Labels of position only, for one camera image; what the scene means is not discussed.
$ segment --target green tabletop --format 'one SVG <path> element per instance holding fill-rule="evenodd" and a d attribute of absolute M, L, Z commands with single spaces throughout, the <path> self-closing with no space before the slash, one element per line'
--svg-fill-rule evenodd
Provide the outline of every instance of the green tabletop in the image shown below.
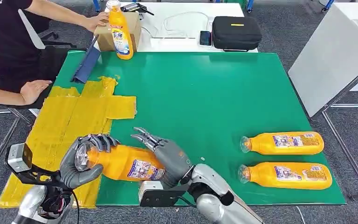
<path fill-rule="evenodd" d="M 83 55 L 69 53 L 55 85 L 82 90 L 82 84 L 69 80 Z M 244 135 L 311 130 L 277 54 L 138 52 L 125 61 L 103 52 L 89 80 L 99 76 L 120 77 L 114 95 L 137 96 L 135 119 L 112 123 L 111 135 L 123 144 L 142 147 L 130 137 L 134 126 L 172 139 L 194 164 L 214 168 L 250 205 L 345 203 L 334 179 L 325 190 L 299 190 L 242 184 L 237 178 L 241 164 L 303 161 L 328 166 L 323 153 L 264 156 L 239 148 Z M 96 204 L 138 205 L 138 188 L 137 182 L 103 177 Z"/>

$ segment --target cardboard box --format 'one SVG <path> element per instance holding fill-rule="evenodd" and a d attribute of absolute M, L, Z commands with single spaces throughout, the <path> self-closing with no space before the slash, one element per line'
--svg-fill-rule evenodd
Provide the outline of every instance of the cardboard box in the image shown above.
<path fill-rule="evenodd" d="M 131 13 L 123 13 L 125 19 L 127 20 L 128 31 L 132 40 L 132 47 L 134 48 L 134 52 L 137 51 L 137 46 L 139 44 L 139 39 L 141 36 L 141 24 L 139 20 L 138 12 Z M 94 35 L 98 35 L 97 39 L 99 49 L 101 51 L 115 51 L 115 45 L 113 44 L 113 36 L 112 31 L 110 29 L 109 24 L 106 27 L 97 27 L 94 31 Z"/>

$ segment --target gray robotic finger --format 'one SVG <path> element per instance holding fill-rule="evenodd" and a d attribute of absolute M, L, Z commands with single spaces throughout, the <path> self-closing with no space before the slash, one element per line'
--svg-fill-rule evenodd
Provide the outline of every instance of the gray robotic finger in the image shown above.
<path fill-rule="evenodd" d="M 146 136 L 140 135 L 140 134 L 132 134 L 131 137 L 142 142 L 152 152 L 156 151 L 156 149 L 155 149 L 156 144 L 152 140 L 148 139 Z"/>

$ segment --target robotic arm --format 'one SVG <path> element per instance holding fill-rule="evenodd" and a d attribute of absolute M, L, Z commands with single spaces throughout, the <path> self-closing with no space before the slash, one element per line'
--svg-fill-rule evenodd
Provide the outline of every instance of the robotic arm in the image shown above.
<path fill-rule="evenodd" d="M 258 217 L 230 188 L 227 182 L 206 164 L 194 165 L 175 142 L 151 135 L 135 127 L 132 135 L 156 155 L 165 166 L 159 181 L 144 181 L 139 190 L 140 206 L 170 207 L 189 192 L 197 209 L 217 224 L 261 224 Z M 80 172 L 75 166 L 76 152 L 86 143 L 100 151 L 109 151 L 118 141 L 108 135 L 78 138 L 64 156 L 60 170 L 48 171 L 32 164 L 32 152 L 26 144 L 12 145 L 6 163 L 22 183 L 35 184 L 21 202 L 12 224 L 60 224 L 73 204 L 73 189 L 96 179 L 102 165 Z"/>
<path fill-rule="evenodd" d="M 83 172 L 76 169 L 76 152 L 86 142 L 92 142 L 100 151 L 108 151 L 111 145 L 117 145 L 117 141 L 108 135 L 89 134 L 77 138 L 57 171 L 45 170 L 32 164 L 32 151 L 25 143 L 12 145 L 8 149 L 5 163 L 13 174 L 22 183 L 34 184 L 24 196 L 12 224 L 60 224 L 64 221 L 73 204 L 73 189 L 96 179 L 102 173 L 103 167 L 100 164 Z"/>
<path fill-rule="evenodd" d="M 141 206 L 169 207 L 188 191 L 197 209 L 217 224 L 261 224 L 256 215 L 215 170 L 206 164 L 193 165 L 173 141 L 135 127 L 133 138 L 144 143 L 165 166 L 160 181 L 145 181 L 139 190 Z"/>

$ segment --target yellow plastic bottle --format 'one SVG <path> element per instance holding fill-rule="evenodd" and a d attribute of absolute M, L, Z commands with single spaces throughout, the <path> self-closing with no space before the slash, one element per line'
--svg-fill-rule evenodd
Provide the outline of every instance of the yellow plastic bottle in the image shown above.
<path fill-rule="evenodd" d="M 117 56 L 121 59 L 129 60 L 134 55 L 134 50 L 127 21 L 120 9 L 120 2 L 118 0 L 109 0 L 106 3 L 106 7 L 110 10 L 109 25 L 112 30 Z"/>
<path fill-rule="evenodd" d="M 110 150 L 110 153 L 99 152 L 93 144 L 84 144 L 76 153 L 76 168 L 84 171 L 102 164 L 103 175 L 124 181 L 157 180 L 165 172 L 164 166 L 148 149 L 117 145 Z"/>
<path fill-rule="evenodd" d="M 331 186 L 329 169 L 319 163 L 262 162 L 254 167 L 241 165 L 242 183 L 255 182 L 263 187 L 323 190 Z"/>
<path fill-rule="evenodd" d="M 313 155 L 324 148 L 322 136 L 316 132 L 263 133 L 254 138 L 243 136 L 240 143 L 244 153 L 263 155 Z"/>

